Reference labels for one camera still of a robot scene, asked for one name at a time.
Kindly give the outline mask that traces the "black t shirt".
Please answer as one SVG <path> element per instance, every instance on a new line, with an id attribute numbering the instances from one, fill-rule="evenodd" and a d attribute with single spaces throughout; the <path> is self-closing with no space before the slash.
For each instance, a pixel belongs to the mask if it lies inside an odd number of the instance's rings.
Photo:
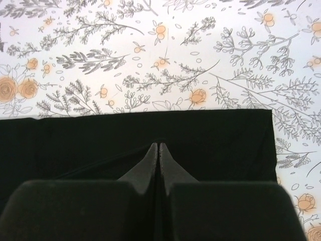
<path id="1" fill-rule="evenodd" d="M 185 110 L 1 121 L 1 207 L 33 179 L 117 179 L 153 143 L 199 181 L 276 182 L 272 112 Z"/>

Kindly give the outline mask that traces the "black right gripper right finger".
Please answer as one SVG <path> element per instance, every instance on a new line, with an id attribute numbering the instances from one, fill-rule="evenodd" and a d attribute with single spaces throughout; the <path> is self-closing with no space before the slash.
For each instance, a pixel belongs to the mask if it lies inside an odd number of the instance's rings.
<path id="1" fill-rule="evenodd" d="M 275 182 L 200 182 L 159 147 L 164 240 L 306 240 Z"/>

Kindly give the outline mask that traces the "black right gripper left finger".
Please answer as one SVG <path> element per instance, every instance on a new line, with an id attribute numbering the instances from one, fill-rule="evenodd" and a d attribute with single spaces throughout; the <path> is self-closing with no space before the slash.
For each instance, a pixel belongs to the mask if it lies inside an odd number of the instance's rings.
<path id="1" fill-rule="evenodd" d="M 30 180 L 10 196 L 1 240 L 153 240 L 158 145 L 116 180 Z"/>

